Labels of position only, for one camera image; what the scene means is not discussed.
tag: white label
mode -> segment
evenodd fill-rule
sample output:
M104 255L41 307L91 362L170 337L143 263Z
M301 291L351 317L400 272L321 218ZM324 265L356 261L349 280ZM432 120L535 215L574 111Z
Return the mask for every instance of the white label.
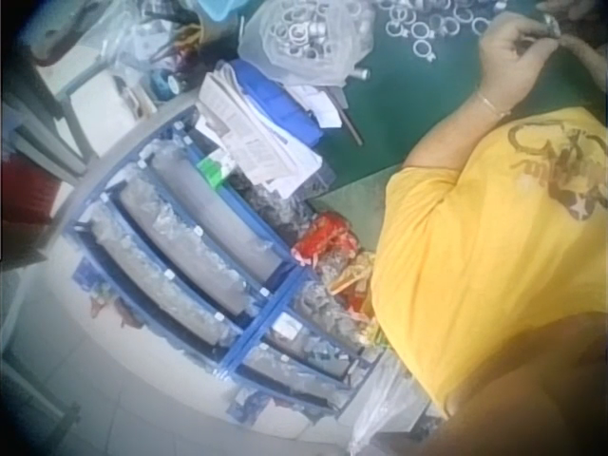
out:
M288 340L294 340L301 329L302 324L286 313L282 313L273 325L273 330Z

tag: workbench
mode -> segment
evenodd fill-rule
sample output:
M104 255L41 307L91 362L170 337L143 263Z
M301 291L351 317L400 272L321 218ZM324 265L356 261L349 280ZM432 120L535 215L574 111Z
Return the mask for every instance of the workbench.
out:
M511 0L509 9L532 17L535 0ZM466 26L449 40L435 40L437 60L413 55L412 41L385 32L387 15L378 11L373 51L359 64L371 70L366 81L349 79L344 88L351 119L363 137L358 147L346 128L326 130L316 150L335 172L332 189L402 162L408 151L456 109L480 82L479 38ZM550 59L535 89L513 115L523 117L561 107L603 104L586 69L566 50Z

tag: hand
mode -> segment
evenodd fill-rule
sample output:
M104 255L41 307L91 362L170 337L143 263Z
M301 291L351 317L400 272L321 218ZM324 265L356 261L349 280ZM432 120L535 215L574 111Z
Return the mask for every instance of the hand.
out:
M598 0L546 0L536 8L549 14L567 14L571 21L585 17L598 3Z
M498 15L485 32L480 42L480 91L499 111L510 111L530 93L544 63L559 45L557 40L539 38L520 55L517 44L524 38L547 34L545 24L512 12Z

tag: plastic container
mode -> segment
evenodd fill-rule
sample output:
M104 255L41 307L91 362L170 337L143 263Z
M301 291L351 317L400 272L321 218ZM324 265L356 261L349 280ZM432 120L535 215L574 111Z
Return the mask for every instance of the plastic container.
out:
M200 7L216 22L221 22L232 10L245 5L249 0L197 0Z

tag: storage rack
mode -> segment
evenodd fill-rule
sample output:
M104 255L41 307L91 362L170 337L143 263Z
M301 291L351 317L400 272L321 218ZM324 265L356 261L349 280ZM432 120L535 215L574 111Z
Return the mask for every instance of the storage rack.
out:
M193 185L197 185L195 188L198 189L202 189L201 185L207 185L196 168L206 155L205 145L193 141L186 127L193 114L193 108L184 110L164 123L153 135L143 138L137 147L118 161L94 186L85 203L73 213L66 231L76 239L85 256L123 299L125 306L151 331L164 337L197 364L215 375L230 376L243 386L263 390L308 411L338 414L348 406L371 373L380 353L364 351L354 346L337 334L326 331L298 310L295 305L298 293L307 283L319 282L319 278L310 269L295 263L290 255L290 246L237 191L224 184L213 196L206 195L217 199L213 201L214 204L223 204L222 207L232 211L244 222L251 236L259 238L268 246L268 255L273 256L276 262L276 267L268 276L261 277L255 268L252 270L247 267L247 261L241 261L240 252L235 251L235 245L227 246L225 239L222 240L222 233L208 230L204 219L209 220L210 215L194 207L193 201L184 201L183 194L176 191L175 185L172 186L155 167L155 154L146 151L145 146L156 138L173 137L178 142L181 141L184 157L194 171L186 174L196 176L188 179L196 180ZM158 197L171 207L179 221L197 233L204 244L242 278L245 283L243 293L251 297L256 308L254 314L235 313L214 299L204 289L205 284L201 286L192 274L184 271L176 259L171 257L170 249L163 248L157 238L150 236L149 227L142 226L141 221L130 213L121 199L127 183L120 177L121 171L130 163L139 168L145 180L153 185ZM145 254L147 260L164 272L167 280L196 303L202 312L209 313L217 321L225 322L234 331L236 338L229 346L210 344L183 327L164 312L146 290L142 290L133 277L123 270L120 261L98 243L92 234L87 209L93 202L99 201L124 235ZM291 347L290 341L277 341L274 337L275 327L285 319L297 322L297 327L316 339L325 341L338 353L337 358L321 361L310 359L298 348ZM340 369L325 369L332 363L339 364ZM294 383L290 382L292 377L286 372L294 375ZM339 397L339 400L333 401L334 397Z

